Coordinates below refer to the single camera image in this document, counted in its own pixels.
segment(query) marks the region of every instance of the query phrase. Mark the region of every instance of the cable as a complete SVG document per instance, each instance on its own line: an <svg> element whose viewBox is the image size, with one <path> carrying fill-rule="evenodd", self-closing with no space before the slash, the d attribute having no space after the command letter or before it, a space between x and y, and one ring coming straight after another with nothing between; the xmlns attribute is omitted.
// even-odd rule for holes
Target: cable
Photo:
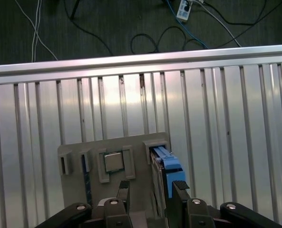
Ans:
<svg viewBox="0 0 282 228"><path fill-rule="evenodd" d="M236 38L234 37L234 35L230 32L230 30L229 30L214 14L212 14L207 8L205 8L205 6L204 6L202 3L200 3L200 2L198 2L198 1L196 1L196 0L194 0L193 2L196 2L197 4L199 4L207 13L209 13L213 18L215 18L215 19L223 26L223 28L225 28L225 30L230 34L230 36L233 38L233 40L235 41L235 43L236 43L239 47L242 47L242 46L240 45L240 43L236 40Z"/></svg>
<svg viewBox="0 0 282 228"><path fill-rule="evenodd" d="M170 26L170 27L166 28L166 29L162 32L162 34L160 35L160 37L159 37L159 39L158 39L158 42L155 42L155 40L154 40L150 35L148 35L148 34L146 34L146 33L139 33L139 34L136 34L136 35L133 36L132 39L130 40L130 51L135 55L136 53L135 53L135 51L133 50L133 42L134 42L135 38L137 38L137 37L145 37L145 38L149 39L149 41L150 41L150 42L153 44L153 46L155 47L155 49L154 49L153 51L147 52L146 54L159 53L159 52L160 52L160 50L159 50L159 45L160 45L160 42L161 42L161 40L162 40L162 38L163 38L163 35L164 35L168 30L170 30L170 29L177 29L177 30L179 30L179 31L183 34L184 42L183 42L181 51L184 51L186 45L187 45L188 43L192 42L192 41L195 41L197 45L200 45L201 47L203 47L203 49L206 49L206 47L205 47L202 43L200 43L198 40L196 40L196 39L189 39L188 41L186 41L186 35L185 35L184 31L183 31L181 28L179 28L179 27L177 27L177 26Z"/></svg>
<svg viewBox="0 0 282 228"><path fill-rule="evenodd" d="M85 33L87 33L87 34L89 34L89 35L92 35L92 36L94 36L95 38L97 38L97 39L107 48L107 50L108 50L108 52L110 53L110 55L113 56L113 53L112 53L111 49L110 49L110 48L108 47L108 45L102 40L101 37L99 37L98 35L96 35L96 34L94 34L94 33L92 33L92 32L89 32L89 31L85 30L84 28L82 28L81 26L79 26L74 20L72 20L72 19L70 18L69 13L68 13L68 9L67 9L67 5L66 5L66 0L63 0L63 1L64 1L64 8L65 8L66 15L67 15L68 19L71 21L71 23L72 23L73 25L75 25L75 27L77 27L78 29L82 30L83 32L85 32Z"/></svg>
<svg viewBox="0 0 282 228"><path fill-rule="evenodd" d="M23 11L22 7L19 5L19 3L17 2L17 0L14 0L14 1L16 2L17 6L20 8L20 11L23 13L23 15L29 20L29 22L30 22L31 25L33 26L34 31L36 32L36 35L37 35L37 37L38 37L40 43L42 44L42 46L44 46L44 48L45 48L48 52L50 52L51 55L52 55L56 60L58 60L58 59L56 58L55 54L41 41L41 39L40 39L40 37L39 37L39 35L38 35L38 32L36 31L36 28L35 28L35 26L34 26L32 20L31 20L31 19L27 16L27 14Z"/></svg>
<svg viewBox="0 0 282 228"><path fill-rule="evenodd" d="M180 29L179 27L177 27L177 26L170 26L170 27L166 28L166 29L162 32L162 34L160 35L160 37L159 37L157 43L155 42L155 40L154 40L151 36L149 36L149 35L146 34L146 33L139 33L139 34L136 34L136 35L133 36L132 39L130 40L130 51L132 52L132 54L134 54L134 55L136 54L136 53L134 52L134 50L133 50L133 42L134 42L135 38L137 38L137 37L146 37L147 39L150 40L150 42L151 42L151 43L153 44L153 46L155 47L155 49L154 49L153 51L147 52L147 54L159 53L159 52L160 52L160 50L159 50L159 45L160 45L160 42L161 42L161 40L162 40L162 38L163 38L163 35L164 35L168 30L170 30L170 29L177 29L177 30L179 30L179 31L183 34L183 36L184 36L184 44L183 44L183 46L182 46L182 50L183 50L183 47L185 46L185 43L186 43L186 35L185 35L184 31L183 31L182 29Z"/></svg>
<svg viewBox="0 0 282 228"><path fill-rule="evenodd" d="M206 49L205 46L204 46L203 44L199 43L198 40L196 40L196 39L189 39L189 40L186 41L185 44L183 45L183 48L182 48L183 51L185 51L186 45L187 45L188 43L190 43L190 42L193 42L193 41L195 41L197 45L201 45L201 47L203 47L203 49Z"/></svg>
<svg viewBox="0 0 282 228"><path fill-rule="evenodd" d="M242 33L240 33L238 36L235 37L238 38L240 37L241 35L243 35L244 33L246 33L248 30L250 30L251 28L253 28L255 25L257 25L260 21L262 21L263 19L265 19L267 16L269 16L274 10L276 10L278 7L280 7L282 5L282 1L280 3L278 3L273 9L271 9L267 14L265 14L262 18L260 18L254 25L248 27L245 31L243 31ZM220 48L224 45L227 45L228 43L232 42L234 39L231 39L229 41L227 41L226 43L222 44L222 45L219 45L215 48Z"/></svg>
<svg viewBox="0 0 282 228"><path fill-rule="evenodd" d="M39 26L40 26L41 5L42 5L42 0L40 0L40 6L39 6L39 23L38 23L38 27L37 27L37 32L39 32ZM36 62L36 48L37 48L37 42L38 42L38 38L36 37L36 42L35 42L35 47L34 47L34 62Z"/></svg>
<svg viewBox="0 0 282 228"><path fill-rule="evenodd" d="M212 8L213 10L215 10L215 11L220 15L220 17L221 17L227 24L229 24L229 25L245 25L245 26L252 26L252 25L254 25L254 24L260 19L261 15L263 14L263 11L264 11L264 9L265 9L265 7L266 7L266 3L267 3L267 0L264 0L263 8L261 9L261 11L260 11L260 13L259 13L259 16L257 17L257 19L255 20L254 23L230 22L230 21L228 21L228 20L222 15L222 13L221 13L218 9L216 9L216 8L215 8L213 5L211 5L210 3L207 3L207 2L205 1L205 2L204 2L204 5L206 5L206 6L210 7L210 8Z"/></svg>
<svg viewBox="0 0 282 228"><path fill-rule="evenodd" d="M35 20L35 27L36 27L36 28L37 28L37 19L38 19L39 3L40 3L40 0L37 1L36 20ZM36 33L34 32L33 41L32 41L32 58L31 58L31 63L33 63L33 58L34 58L34 41L35 41L35 37L36 37Z"/></svg>
<svg viewBox="0 0 282 228"><path fill-rule="evenodd" d="M176 14L175 14L175 12L174 12L174 10L173 10L173 8L172 8L172 6L170 5L169 0L166 0L166 2L167 2L167 4L168 4L168 7L170 8L172 14L174 15L176 21L182 26L182 28L183 28L192 38L194 38L194 39L197 40L199 43L203 44L207 49L209 49L208 46L207 46L205 43L203 43L201 40L197 39L193 34L191 34L190 31L184 26L184 24L182 24L182 22L177 18Z"/></svg>

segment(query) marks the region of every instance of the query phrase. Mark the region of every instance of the screw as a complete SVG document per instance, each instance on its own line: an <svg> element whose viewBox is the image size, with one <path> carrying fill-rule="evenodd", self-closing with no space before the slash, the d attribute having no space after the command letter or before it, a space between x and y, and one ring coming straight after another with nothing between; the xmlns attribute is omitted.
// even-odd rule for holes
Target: screw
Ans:
<svg viewBox="0 0 282 228"><path fill-rule="evenodd" d="M205 226L205 225L206 225L206 223L205 223L204 221L199 221L198 224L199 224L200 226Z"/></svg>
<svg viewBox="0 0 282 228"><path fill-rule="evenodd" d="M85 209L86 207L84 206L84 205L80 205L80 206L78 206L78 210L83 210L83 209Z"/></svg>
<svg viewBox="0 0 282 228"><path fill-rule="evenodd" d="M112 200L112 201L110 201L110 204L117 204L117 200Z"/></svg>
<svg viewBox="0 0 282 228"><path fill-rule="evenodd" d="M194 203L194 204L200 204L200 203L201 203L201 201L200 201L200 200L198 200L198 199L193 199L193 203Z"/></svg>
<svg viewBox="0 0 282 228"><path fill-rule="evenodd" d="M236 206L234 204L227 204L226 205L229 209L236 209Z"/></svg>

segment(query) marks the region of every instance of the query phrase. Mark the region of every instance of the slot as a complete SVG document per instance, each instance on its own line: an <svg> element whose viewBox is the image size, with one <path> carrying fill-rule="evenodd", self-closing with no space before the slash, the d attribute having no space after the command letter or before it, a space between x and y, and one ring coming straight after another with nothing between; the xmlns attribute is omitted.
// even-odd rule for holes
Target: slot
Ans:
<svg viewBox="0 0 282 228"><path fill-rule="evenodd" d="M82 162L83 173L89 172L89 168L88 168L87 163L86 163L86 156L84 154L82 154L80 156L80 158L81 158L81 162Z"/></svg>
<svg viewBox="0 0 282 228"><path fill-rule="evenodd" d="M66 166L65 166L65 158L64 157L60 158L60 163L61 163L62 174L66 174Z"/></svg>

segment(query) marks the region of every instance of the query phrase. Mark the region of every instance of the floor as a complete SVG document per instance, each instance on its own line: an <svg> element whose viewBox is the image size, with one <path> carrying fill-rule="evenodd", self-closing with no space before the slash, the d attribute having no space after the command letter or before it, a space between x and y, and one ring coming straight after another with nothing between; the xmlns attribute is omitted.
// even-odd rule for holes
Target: floor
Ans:
<svg viewBox="0 0 282 228"><path fill-rule="evenodd" d="M74 0L65 0L69 11ZM282 0L268 0L263 14ZM18 0L26 14L35 21L36 0ZM264 0L207 0L230 21L253 22ZM180 0L174 1L177 9ZM39 35L59 60L106 57L110 53L97 38L78 30L67 18L63 0L43 0ZM115 56L131 55L130 41L138 33L150 35L156 42L169 26L179 26L167 5L162 0L81 0L75 22L100 36ZM229 34L216 20L193 6L186 24L188 29L209 48L230 40ZM228 26L234 35L247 26ZM23 16L14 0L0 0L0 65L28 63L31 61L33 28ZM238 38L243 47L282 44L282 5ZM184 36L177 29L165 33L159 51L180 51ZM235 48L234 42L224 46ZM136 53L151 52L152 43L137 37L133 43ZM189 43L186 50L202 49ZM53 56L38 44L36 61L51 61Z"/></svg>

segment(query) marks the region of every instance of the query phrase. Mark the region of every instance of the slotted aluminum wall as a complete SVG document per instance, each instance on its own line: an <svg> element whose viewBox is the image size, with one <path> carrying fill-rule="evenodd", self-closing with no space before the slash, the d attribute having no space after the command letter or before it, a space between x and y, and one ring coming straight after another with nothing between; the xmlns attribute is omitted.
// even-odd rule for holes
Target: slotted aluminum wall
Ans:
<svg viewBox="0 0 282 228"><path fill-rule="evenodd" d="M170 134L193 197L282 224L273 46L0 66L0 227L63 209L59 145L155 132Z"/></svg>

